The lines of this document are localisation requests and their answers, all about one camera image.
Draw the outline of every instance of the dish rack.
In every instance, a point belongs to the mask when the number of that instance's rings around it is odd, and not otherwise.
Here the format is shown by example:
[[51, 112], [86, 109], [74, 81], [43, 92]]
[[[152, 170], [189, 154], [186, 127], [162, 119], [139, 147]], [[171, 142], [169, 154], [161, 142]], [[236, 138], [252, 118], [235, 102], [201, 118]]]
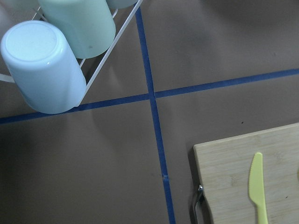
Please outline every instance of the dish rack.
[[[100, 70], [102, 69], [104, 63], [108, 59], [108, 57], [111, 54], [113, 48], [116, 46], [118, 40], [120, 39], [121, 35], [123, 34], [123, 32], [125, 31], [125, 29], [127, 28], [128, 24], [132, 20], [133, 16], [135, 15], [136, 11], [138, 10], [138, 8], [140, 7], [140, 5], [141, 5], [142, 2], [143, 2], [143, 0], [138, 0], [134, 4], [133, 9], [129, 13], [128, 17], [124, 21], [124, 23], [123, 23], [122, 27], [120, 28], [120, 30], [118, 31], [118, 33], [116, 34], [116, 36], [114, 38], [114, 41], [112, 42], [111, 46], [108, 48], [108, 50], [105, 53], [103, 53], [100, 56], [98, 56], [98, 58], [100, 58], [100, 62], [98, 63], [95, 71], [92, 73], [92, 75], [90, 77], [85, 77], [86, 80], [87, 80], [85, 95], [88, 92], [88, 90], [91, 87], [91, 85], [93, 84], [95, 78], [98, 76], [98, 74], [99, 74]], [[43, 20], [43, 21], [47, 21], [47, 19], [44, 18], [42, 9], [40, 7], [38, 8], [38, 10], [34, 9], [34, 11], [36, 13], [33, 16], [32, 20]], [[115, 18], [115, 16], [117, 15], [117, 13], [118, 13], [118, 9], [116, 9], [114, 11], [112, 17]], [[86, 59], [77, 59], [77, 61], [78, 61], [79, 65], [80, 65], [80, 68], [82, 68], [82, 66], [84, 65]], [[5, 81], [6, 82], [14, 83], [14, 80], [12, 79], [11, 76], [6, 76], [6, 75], [2, 75], [2, 76], [5, 77]]]

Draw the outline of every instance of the green knife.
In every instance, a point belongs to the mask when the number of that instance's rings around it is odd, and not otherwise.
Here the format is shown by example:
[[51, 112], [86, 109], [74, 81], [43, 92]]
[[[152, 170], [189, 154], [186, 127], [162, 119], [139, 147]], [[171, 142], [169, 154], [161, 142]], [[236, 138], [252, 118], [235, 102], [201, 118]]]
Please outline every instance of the green knife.
[[249, 197], [256, 205], [258, 224], [268, 224], [263, 187], [263, 154], [255, 153], [249, 174]]

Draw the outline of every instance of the blue tape line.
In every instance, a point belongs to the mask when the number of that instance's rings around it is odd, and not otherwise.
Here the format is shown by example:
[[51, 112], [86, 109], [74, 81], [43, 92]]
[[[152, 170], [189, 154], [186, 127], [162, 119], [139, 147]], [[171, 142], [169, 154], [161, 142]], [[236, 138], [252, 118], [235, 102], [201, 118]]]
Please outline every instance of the blue tape line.
[[175, 221], [175, 217], [174, 217], [171, 189], [170, 189], [170, 183], [169, 183], [169, 179], [168, 179], [168, 172], [167, 172], [167, 165], [166, 165], [166, 159], [165, 159], [165, 153], [164, 153], [160, 120], [159, 120], [157, 103], [156, 103], [156, 98], [155, 98], [155, 93], [154, 93], [153, 78], [152, 78], [151, 69], [150, 69], [150, 59], [149, 59], [149, 53], [148, 53], [148, 48], [147, 48], [147, 44], [146, 44], [146, 38], [145, 38], [145, 32], [144, 32], [140, 8], [137, 10], [135, 16], [136, 16], [138, 34], [139, 34], [139, 39], [140, 39], [146, 82], [147, 82], [148, 91], [149, 91], [149, 101], [150, 101], [150, 107], [151, 107], [151, 112], [152, 112], [152, 117], [153, 117], [153, 122], [154, 122], [155, 135], [156, 135], [156, 140], [157, 140], [158, 155], [159, 155], [161, 173], [162, 173], [162, 177], [163, 177], [163, 186], [164, 186], [166, 205], [167, 205], [167, 210], [168, 210], [168, 218], [169, 218], [170, 224], [175, 224], [176, 221]]
[[224, 81], [219, 81], [214, 83], [206, 83], [206, 84], [182, 87], [182, 88], [177, 88], [172, 90], [159, 91], [156, 92], [155, 95], [156, 98], [169, 97], [169, 96], [174, 96], [174, 95], [179, 95], [184, 93], [216, 89], [216, 88], [221, 88], [221, 87], [226, 87], [231, 85], [245, 84], [245, 83], [257, 82], [257, 81], [263, 81], [267, 79], [293, 76], [297, 74], [299, 74], [299, 69], [290, 69], [290, 70], [277, 71], [277, 72], [265, 73], [265, 74], [248, 76], [248, 77], [234, 78], [234, 79], [229, 79], [229, 80], [224, 80]]
[[0, 125], [18, 122], [18, 121], [24, 121], [24, 120], [45, 118], [45, 117], [50, 117], [50, 116], [55, 116], [55, 115], [60, 115], [60, 114], [66, 114], [66, 113], [86, 111], [86, 110], [91, 110], [91, 109], [96, 109], [96, 108], [101, 108], [101, 107], [106, 107], [106, 106], [133, 103], [133, 102], [138, 102], [138, 101], [143, 101], [143, 100], [148, 100], [148, 99], [149, 99], [149, 95], [146, 93], [146, 94], [141, 94], [141, 95], [136, 95], [136, 96], [131, 96], [131, 97], [123, 97], [123, 98], [117, 98], [117, 99], [104, 100], [104, 101], [95, 102], [95, 103], [82, 104], [78, 107], [74, 107], [73, 109], [71, 109], [69, 111], [66, 111], [64, 113], [59, 113], [59, 114], [45, 114], [45, 113], [35, 112], [35, 113], [17, 115], [17, 116], [8, 117], [8, 118], [0, 118]]

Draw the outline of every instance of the wooden cutting board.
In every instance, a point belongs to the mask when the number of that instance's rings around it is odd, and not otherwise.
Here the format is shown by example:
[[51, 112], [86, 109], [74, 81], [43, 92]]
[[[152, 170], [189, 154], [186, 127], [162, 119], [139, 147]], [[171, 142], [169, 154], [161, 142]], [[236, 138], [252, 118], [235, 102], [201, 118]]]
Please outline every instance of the wooden cutting board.
[[299, 123], [194, 146], [214, 224], [257, 224], [248, 196], [255, 152], [263, 154], [269, 224], [299, 223]]

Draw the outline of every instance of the white wire rack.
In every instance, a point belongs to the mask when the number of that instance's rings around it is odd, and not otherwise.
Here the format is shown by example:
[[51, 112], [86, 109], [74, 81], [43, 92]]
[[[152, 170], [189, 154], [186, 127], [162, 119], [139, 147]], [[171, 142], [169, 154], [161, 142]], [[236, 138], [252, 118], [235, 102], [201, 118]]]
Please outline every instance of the white wire rack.
[[[123, 32], [125, 31], [125, 29], [127, 28], [128, 24], [130, 23], [130, 21], [132, 20], [133, 16], [135, 15], [137, 9], [140, 7], [141, 3], [143, 2], [143, 0], [138, 0], [135, 4], [135, 6], [133, 7], [132, 11], [130, 12], [130, 14], [128, 15], [127, 19], [124, 21], [121, 29], [118, 31], [118, 33], [115, 36], [114, 41], [112, 42], [111, 46], [108, 48], [108, 50], [104, 53], [104, 56], [102, 58], [102, 60], [100, 61], [98, 67], [96, 68], [96, 70], [94, 71], [94, 73], [92, 74], [91, 78], [89, 79], [87, 86], [86, 86], [86, 92], [85, 94], [88, 92], [89, 88], [91, 87], [91, 85], [93, 84], [95, 78], [97, 77], [97, 75], [99, 74], [100, 70], [102, 69], [104, 63], [106, 62], [106, 60], [108, 59], [110, 53], [112, 52], [113, 48], [116, 46], [118, 40], [120, 39], [121, 35], [123, 34]], [[38, 10], [35, 10], [35, 15], [33, 16], [32, 20], [46, 20], [46, 18], [43, 17], [43, 13], [41, 8], [39, 8]], [[113, 13], [112, 17], [114, 18], [117, 14], [118, 10], [116, 9], [115, 12]], [[79, 61], [79, 65], [80, 67], [83, 66], [85, 62], [85, 59], [82, 59]], [[5, 81], [5, 82], [10, 82], [10, 83], [14, 83], [14, 80], [11, 76], [7, 76], [7, 75], [3, 75], [0, 74], [0, 80]]]

